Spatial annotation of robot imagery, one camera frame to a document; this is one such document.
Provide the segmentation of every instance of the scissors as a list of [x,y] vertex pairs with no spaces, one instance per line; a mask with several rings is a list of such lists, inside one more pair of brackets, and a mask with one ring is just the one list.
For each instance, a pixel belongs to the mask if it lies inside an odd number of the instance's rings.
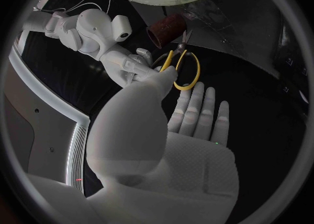
[[196,75],[194,77],[194,80],[188,84],[187,86],[180,86],[178,85],[176,82],[174,82],[174,86],[179,89],[180,91],[187,91],[189,89],[192,89],[194,87],[194,85],[197,83],[198,79],[199,79],[199,75],[200,75],[200,64],[199,64],[199,61],[197,59],[197,57],[190,51],[187,51],[185,49],[186,45],[187,45],[187,42],[188,40],[190,39],[191,37],[191,34],[192,34],[192,30],[186,34],[186,30],[183,32],[183,36],[182,36],[182,42],[178,44],[177,48],[174,50],[174,51],[170,51],[170,52],[167,52],[163,55],[161,55],[154,63],[153,65],[151,66],[152,69],[156,68],[158,66],[158,64],[164,60],[166,58],[166,61],[165,63],[163,64],[163,66],[161,67],[160,71],[159,72],[162,72],[164,71],[165,69],[167,69],[170,65],[171,65],[171,62],[173,60],[173,58],[177,55],[181,55],[180,58],[179,58],[179,61],[176,65],[176,70],[178,72],[178,75],[181,74],[181,69],[182,69],[182,65],[183,65],[183,60],[185,57],[193,57],[194,60],[196,61],[197,63],[197,72],[196,72]]

